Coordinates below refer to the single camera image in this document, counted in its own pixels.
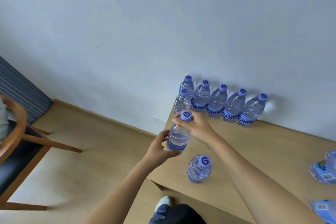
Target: water bottle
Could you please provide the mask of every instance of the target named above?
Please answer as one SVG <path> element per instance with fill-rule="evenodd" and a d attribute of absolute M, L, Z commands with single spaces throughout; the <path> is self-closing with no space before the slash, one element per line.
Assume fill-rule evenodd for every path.
<path fill-rule="evenodd" d="M 191 106 L 197 112 L 203 112 L 208 105 L 208 100 L 210 97 L 210 83 L 204 80 L 195 90 L 194 96 L 192 97 Z"/>
<path fill-rule="evenodd" d="M 236 117 L 239 126 L 248 127 L 254 122 L 264 111 L 268 96 L 264 93 L 246 102 L 242 112 Z"/>
<path fill-rule="evenodd" d="M 247 91 L 239 89 L 227 99 L 222 111 L 222 120 L 225 122 L 234 122 L 236 116 L 242 111 L 245 105 L 245 96 Z"/>
<path fill-rule="evenodd" d="M 326 152 L 325 160 L 312 164 L 309 172 L 320 183 L 336 184 L 336 150 Z"/>
<path fill-rule="evenodd" d="M 217 117 L 221 113 L 228 98 L 227 90 L 228 87 L 225 84 L 221 84 L 218 89 L 212 92 L 207 107 L 207 112 L 210 117 Z"/>
<path fill-rule="evenodd" d="M 193 78 L 191 75 L 186 75 L 184 77 L 184 81 L 180 85 L 180 89 L 186 89 L 188 91 L 188 96 L 190 99 L 193 98 L 194 95 L 194 84 L 193 84 Z"/>
<path fill-rule="evenodd" d="M 191 112 L 183 111 L 178 120 L 184 120 L 185 122 L 191 122 Z M 188 140 L 190 138 L 190 132 L 185 128 L 179 127 L 174 123 L 170 127 L 168 139 L 167 139 L 167 149 L 172 150 L 181 150 L 187 146 Z"/>
<path fill-rule="evenodd" d="M 188 96 L 187 89 L 180 89 L 180 94 L 175 99 L 174 113 L 177 114 L 180 111 L 190 109 L 191 99 Z"/>
<path fill-rule="evenodd" d="M 211 161 L 207 156 L 197 155 L 187 168 L 188 178 L 193 183 L 201 183 L 209 177 L 211 173 Z"/>
<path fill-rule="evenodd" d="M 311 208 L 324 222 L 336 224 L 336 201 L 319 200 L 311 203 Z"/>

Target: wooden table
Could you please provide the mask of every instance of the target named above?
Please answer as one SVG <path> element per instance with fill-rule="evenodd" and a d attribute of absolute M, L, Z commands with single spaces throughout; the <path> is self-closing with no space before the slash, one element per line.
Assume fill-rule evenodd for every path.
<path fill-rule="evenodd" d="M 165 129 L 170 128 L 173 116 L 174 108 Z M 326 151 L 336 149 L 336 142 L 261 121 L 242 128 L 235 123 L 225 123 L 220 118 L 207 117 L 207 120 L 242 156 L 305 204 L 312 200 L 336 199 L 336 185 L 320 184 L 309 173 L 309 165 L 322 160 Z M 212 173 L 203 183 L 193 184 L 186 171 L 190 160 L 199 154 L 210 157 Z M 148 178 L 163 187 L 255 223 L 218 157 L 193 137 L 180 156 L 167 160 Z"/>

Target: gray shirt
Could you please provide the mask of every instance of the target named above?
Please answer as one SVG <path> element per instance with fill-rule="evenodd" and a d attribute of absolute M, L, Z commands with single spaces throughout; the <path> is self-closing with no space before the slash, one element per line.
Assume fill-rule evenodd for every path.
<path fill-rule="evenodd" d="M 9 127 L 8 124 L 6 106 L 0 98 L 0 143 L 7 137 Z"/>

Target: white wall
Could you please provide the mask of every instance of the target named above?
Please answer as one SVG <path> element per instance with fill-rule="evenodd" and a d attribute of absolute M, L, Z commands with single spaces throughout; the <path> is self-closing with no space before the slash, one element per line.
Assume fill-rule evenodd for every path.
<path fill-rule="evenodd" d="M 186 74 L 336 140 L 336 0 L 0 0 L 0 55 L 52 98 L 158 133 Z"/>

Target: barcode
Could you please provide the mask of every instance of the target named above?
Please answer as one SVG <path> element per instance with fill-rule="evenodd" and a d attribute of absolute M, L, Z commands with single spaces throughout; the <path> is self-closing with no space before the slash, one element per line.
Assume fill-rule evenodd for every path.
<path fill-rule="evenodd" d="M 325 175 L 322 175 L 323 179 L 325 180 L 332 180 L 332 179 L 335 179 L 335 177 L 332 175 L 332 174 L 325 174 Z"/>
<path fill-rule="evenodd" d="M 328 210 L 328 207 L 327 207 L 326 204 L 317 204 L 317 205 L 316 205 L 316 209 L 317 209 L 317 210 L 325 210 L 325 211 L 327 211 L 327 210 Z"/>

